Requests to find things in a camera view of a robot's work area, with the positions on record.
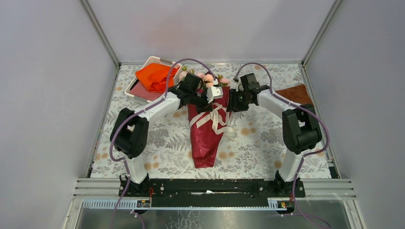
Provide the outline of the dark red wrapping paper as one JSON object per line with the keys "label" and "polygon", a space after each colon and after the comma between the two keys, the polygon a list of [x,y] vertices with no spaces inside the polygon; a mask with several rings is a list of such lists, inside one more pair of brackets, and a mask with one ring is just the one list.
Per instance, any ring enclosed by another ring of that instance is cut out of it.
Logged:
{"label": "dark red wrapping paper", "polygon": [[[215,99],[214,103],[219,103],[226,108],[229,101],[230,87],[223,87],[223,97]],[[188,119],[191,121],[197,114],[196,107],[192,104],[187,105]],[[216,135],[211,129],[212,122],[208,121],[203,126],[197,128],[195,125],[190,127],[190,138],[192,146],[192,159],[195,168],[213,167],[216,159],[219,143],[224,134]]]}

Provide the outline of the pink paper sheet in basket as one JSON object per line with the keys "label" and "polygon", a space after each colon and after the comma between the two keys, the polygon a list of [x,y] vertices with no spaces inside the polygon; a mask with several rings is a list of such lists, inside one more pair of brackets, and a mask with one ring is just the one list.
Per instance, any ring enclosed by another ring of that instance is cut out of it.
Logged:
{"label": "pink paper sheet in basket", "polygon": [[133,95],[135,98],[144,99],[149,102],[159,98],[160,96],[162,96],[163,93],[150,92],[142,85],[142,83],[139,82],[139,80],[136,80],[130,86],[129,94]]}

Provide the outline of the cream printed ribbon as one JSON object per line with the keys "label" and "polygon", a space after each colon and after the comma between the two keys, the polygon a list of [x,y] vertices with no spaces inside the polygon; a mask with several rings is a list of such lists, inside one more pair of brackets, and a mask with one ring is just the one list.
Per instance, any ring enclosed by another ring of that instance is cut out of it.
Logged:
{"label": "cream printed ribbon", "polygon": [[237,131],[233,127],[228,126],[230,122],[230,113],[219,103],[213,103],[213,106],[214,108],[212,111],[197,114],[192,118],[189,122],[189,127],[195,125],[199,128],[208,121],[211,121],[211,129],[216,135],[225,134],[225,137],[229,140],[236,140]]}

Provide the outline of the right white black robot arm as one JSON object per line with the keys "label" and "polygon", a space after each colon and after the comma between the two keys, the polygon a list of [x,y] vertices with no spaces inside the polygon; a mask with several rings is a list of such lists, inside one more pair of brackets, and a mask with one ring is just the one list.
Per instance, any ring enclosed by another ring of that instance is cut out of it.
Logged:
{"label": "right white black robot arm", "polygon": [[247,111],[250,104],[263,107],[282,120],[282,136],[287,147],[281,168],[276,173],[275,193],[285,197],[292,190],[292,181],[298,173],[305,153],[322,140],[320,125],[311,104],[293,102],[268,85],[260,85],[253,73],[241,76],[241,89],[230,90],[227,111]]}

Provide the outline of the floral patterned table mat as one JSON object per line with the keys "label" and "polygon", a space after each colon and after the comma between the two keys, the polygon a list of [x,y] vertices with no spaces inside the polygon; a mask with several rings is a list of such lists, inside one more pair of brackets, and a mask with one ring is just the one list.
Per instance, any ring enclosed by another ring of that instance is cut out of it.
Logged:
{"label": "floral patterned table mat", "polygon": [[[125,172],[122,162],[110,159],[110,135],[123,108],[139,103],[125,94],[140,65],[122,65],[117,77],[104,128],[98,141],[91,178],[117,178]],[[237,139],[223,137],[213,167],[195,168],[192,159],[187,108],[181,108],[150,126],[143,151],[144,168],[151,178],[273,178],[282,166],[286,147],[281,120],[268,110],[250,106],[231,115]]]}

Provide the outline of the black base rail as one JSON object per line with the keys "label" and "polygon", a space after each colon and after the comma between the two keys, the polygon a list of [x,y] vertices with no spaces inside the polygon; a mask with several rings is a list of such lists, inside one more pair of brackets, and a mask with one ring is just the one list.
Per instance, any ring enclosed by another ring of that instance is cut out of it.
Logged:
{"label": "black base rail", "polygon": [[247,208],[269,207],[269,198],[294,198],[306,196],[303,182],[264,179],[158,179],[148,178],[141,184],[120,179],[119,195],[145,197],[154,208]]}

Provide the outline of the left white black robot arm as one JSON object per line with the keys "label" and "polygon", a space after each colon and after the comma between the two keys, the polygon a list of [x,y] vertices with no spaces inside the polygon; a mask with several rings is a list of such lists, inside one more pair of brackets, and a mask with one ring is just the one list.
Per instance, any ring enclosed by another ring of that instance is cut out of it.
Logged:
{"label": "left white black robot arm", "polygon": [[149,126],[188,104],[206,110],[214,99],[223,96],[218,84],[202,89],[200,82],[198,76],[189,73],[179,85],[169,87],[155,101],[134,111],[124,108],[119,112],[110,136],[110,151],[116,150],[121,156],[111,156],[111,159],[124,162],[131,181],[129,188],[136,196],[143,196],[148,191],[145,181],[148,173],[144,168],[142,152],[147,145]]}

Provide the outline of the pink fake flower bunch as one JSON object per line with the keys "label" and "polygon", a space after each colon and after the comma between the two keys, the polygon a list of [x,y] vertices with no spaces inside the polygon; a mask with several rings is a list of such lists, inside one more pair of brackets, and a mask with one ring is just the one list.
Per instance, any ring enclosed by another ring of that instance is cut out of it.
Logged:
{"label": "pink fake flower bunch", "polygon": [[179,73],[178,76],[175,77],[175,84],[178,85],[181,81],[184,80],[185,76],[188,73],[192,73],[199,78],[201,78],[201,81],[199,82],[199,88],[208,88],[211,86],[214,86],[214,80],[218,81],[218,85],[220,87],[227,87],[230,86],[230,81],[226,77],[224,77],[222,74],[216,74],[215,76],[210,74],[209,72],[203,73],[202,71],[197,71],[194,68],[189,68],[186,65],[184,65],[181,68],[181,72]]}

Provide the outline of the brown folded cloth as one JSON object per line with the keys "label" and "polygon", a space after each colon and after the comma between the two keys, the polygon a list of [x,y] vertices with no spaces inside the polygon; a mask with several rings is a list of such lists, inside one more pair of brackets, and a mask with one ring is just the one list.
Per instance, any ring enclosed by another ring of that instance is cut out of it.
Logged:
{"label": "brown folded cloth", "polygon": [[283,90],[276,90],[276,93],[283,97],[286,101],[291,101],[297,104],[311,104],[314,105],[312,99],[308,95],[308,91],[304,84],[299,84]]}

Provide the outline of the orange folded cloth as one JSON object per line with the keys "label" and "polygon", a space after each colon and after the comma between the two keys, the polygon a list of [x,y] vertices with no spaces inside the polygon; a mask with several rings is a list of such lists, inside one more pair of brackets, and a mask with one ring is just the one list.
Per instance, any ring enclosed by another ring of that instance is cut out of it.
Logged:
{"label": "orange folded cloth", "polygon": [[170,66],[151,63],[136,71],[135,76],[148,91],[163,93],[166,91],[166,82],[169,82],[168,87],[174,86],[174,76],[179,67],[175,67],[171,71],[170,69]]}

